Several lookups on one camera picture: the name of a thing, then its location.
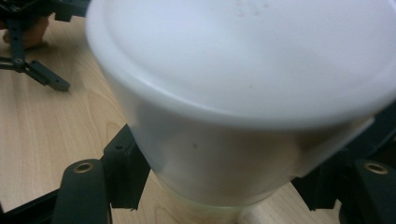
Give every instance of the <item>translucent plastic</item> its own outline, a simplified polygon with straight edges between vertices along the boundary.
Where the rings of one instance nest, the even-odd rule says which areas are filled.
[[[307,174],[396,97],[393,1],[92,0],[87,25],[155,174],[220,210]]]

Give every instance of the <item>brass ring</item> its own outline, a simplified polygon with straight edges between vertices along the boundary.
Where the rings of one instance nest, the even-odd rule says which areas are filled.
[[[372,162],[367,162],[364,164],[364,168],[367,170],[376,173],[378,175],[386,175],[388,173],[388,169],[383,167],[382,165],[372,163]]]

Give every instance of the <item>black plastic part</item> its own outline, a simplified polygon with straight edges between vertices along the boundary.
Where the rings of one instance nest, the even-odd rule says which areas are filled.
[[[352,174],[350,183],[364,222],[395,224],[396,171],[384,163],[360,160]]]
[[[48,85],[56,91],[68,91],[70,84],[38,61],[32,61],[27,66],[26,74],[42,85]]]
[[[0,223],[4,224],[49,224],[55,207],[58,190],[50,192],[29,203],[0,213]]]
[[[111,223],[105,175],[99,160],[78,161],[66,168],[51,223]]]
[[[385,163],[396,170],[396,138],[393,142],[378,150],[371,159]]]
[[[7,28],[11,46],[12,63],[22,68],[25,65],[25,55],[23,49],[21,22],[16,20],[7,20]]]
[[[375,116],[375,122],[333,157],[303,178],[291,181],[310,210],[333,208],[337,198],[347,199],[340,174],[354,161],[384,151],[396,134],[396,102]]]
[[[56,21],[70,21],[73,16],[85,17],[89,0],[51,0]]]
[[[20,17],[45,0],[0,0],[0,14],[7,17]]]
[[[137,209],[150,167],[128,125],[107,145],[104,157],[107,195],[113,208]]]
[[[48,85],[56,91],[68,91],[70,84],[50,71],[42,63],[32,61],[28,64],[25,61],[21,22],[7,20],[7,28],[11,41],[11,58],[0,57],[0,68],[24,73],[41,85]]]
[[[341,205],[338,218],[340,224],[365,224],[361,213],[347,209],[344,204]]]

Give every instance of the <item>wooden surface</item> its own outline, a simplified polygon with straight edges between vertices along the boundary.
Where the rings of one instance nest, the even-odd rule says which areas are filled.
[[[24,74],[0,70],[0,202],[8,211],[59,188],[75,161],[99,159],[125,119],[92,57],[84,19],[50,21],[48,43],[26,52],[71,84],[43,87]],[[0,43],[0,55],[9,46]],[[113,210],[114,223],[171,224],[162,188],[150,174],[138,211]],[[291,184],[280,188],[241,223],[338,223],[338,211],[309,212]]]

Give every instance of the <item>white lid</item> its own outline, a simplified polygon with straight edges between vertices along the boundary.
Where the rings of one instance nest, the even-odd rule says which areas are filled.
[[[396,97],[391,0],[92,0],[88,38],[116,80],[197,119],[315,128]]]

